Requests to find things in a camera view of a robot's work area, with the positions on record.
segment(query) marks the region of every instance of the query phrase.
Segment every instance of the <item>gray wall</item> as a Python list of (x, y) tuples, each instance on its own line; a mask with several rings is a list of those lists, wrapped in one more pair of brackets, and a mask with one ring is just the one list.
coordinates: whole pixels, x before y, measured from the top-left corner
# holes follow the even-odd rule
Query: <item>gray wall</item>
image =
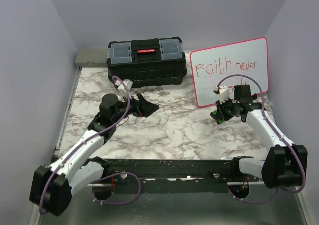
[(0, 224), (26, 225), (35, 169), (49, 161), (76, 48), (51, 0), (0, 0)]
[(78, 48), (180, 36), (197, 49), (264, 36), (285, 0), (52, 0)]
[(313, 211), (319, 211), (318, 9), (319, 0), (286, 0), (266, 34), (268, 95), (279, 127), (308, 149), (306, 192)]

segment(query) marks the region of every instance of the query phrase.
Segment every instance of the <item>gray box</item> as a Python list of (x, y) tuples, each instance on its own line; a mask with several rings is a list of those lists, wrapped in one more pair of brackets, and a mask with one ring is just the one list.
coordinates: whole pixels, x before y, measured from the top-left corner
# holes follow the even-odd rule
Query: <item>gray box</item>
[(108, 49), (81, 49), (75, 58), (78, 67), (107, 67)]

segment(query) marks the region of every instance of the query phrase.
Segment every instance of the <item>white marble surface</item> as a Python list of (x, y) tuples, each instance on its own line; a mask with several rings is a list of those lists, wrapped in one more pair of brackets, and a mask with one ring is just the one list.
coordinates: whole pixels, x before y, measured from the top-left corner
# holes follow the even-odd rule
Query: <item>white marble surface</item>
[[(198, 108), (187, 54), (188, 73), (181, 85), (133, 89), (160, 105), (149, 118), (129, 116), (113, 137), (91, 157), (117, 159), (264, 159), (266, 150), (252, 128), (233, 118), (217, 125), (209, 114), (215, 106)], [(98, 112), (101, 98), (116, 93), (107, 68), (83, 68), (60, 147), (66, 153)], [(268, 113), (272, 115), (265, 96)]]

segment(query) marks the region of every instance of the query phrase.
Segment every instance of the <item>table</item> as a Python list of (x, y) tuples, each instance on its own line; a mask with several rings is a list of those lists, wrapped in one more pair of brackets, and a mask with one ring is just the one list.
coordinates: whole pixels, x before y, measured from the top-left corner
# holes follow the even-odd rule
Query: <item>table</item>
[[(188, 73), (181, 85), (132, 89), (134, 93), (142, 93), (146, 100), (158, 104), (160, 109), (149, 118), (130, 116), (91, 157), (232, 159), (246, 155), (265, 159), (266, 150), (248, 124), (233, 118), (217, 125), (209, 116), (215, 106), (199, 108), (196, 105), (189, 53), (186, 60)], [(61, 142), (60, 156), (81, 138), (98, 113), (102, 96), (106, 93), (118, 94), (107, 75), (107, 68), (82, 69)], [(267, 96), (264, 95), (264, 98), (265, 108), (272, 118)]]

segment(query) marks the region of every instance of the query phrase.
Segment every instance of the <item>toolbox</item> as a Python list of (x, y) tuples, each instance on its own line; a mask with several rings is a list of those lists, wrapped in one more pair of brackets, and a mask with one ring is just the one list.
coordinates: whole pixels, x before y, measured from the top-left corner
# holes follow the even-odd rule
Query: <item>toolbox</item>
[(110, 42), (108, 78), (129, 79), (132, 87), (181, 84), (187, 74), (183, 42), (179, 37)]

